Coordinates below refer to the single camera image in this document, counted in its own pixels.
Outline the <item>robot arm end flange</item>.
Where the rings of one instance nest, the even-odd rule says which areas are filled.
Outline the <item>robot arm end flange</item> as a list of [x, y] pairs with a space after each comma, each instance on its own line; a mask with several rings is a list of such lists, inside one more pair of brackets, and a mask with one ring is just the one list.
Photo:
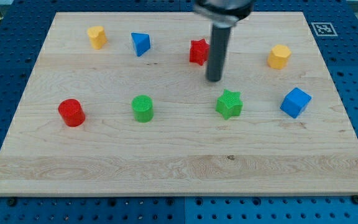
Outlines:
[[196, 0], [193, 11], [220, 27], [233, 27], [248, 17], [255, 0]]

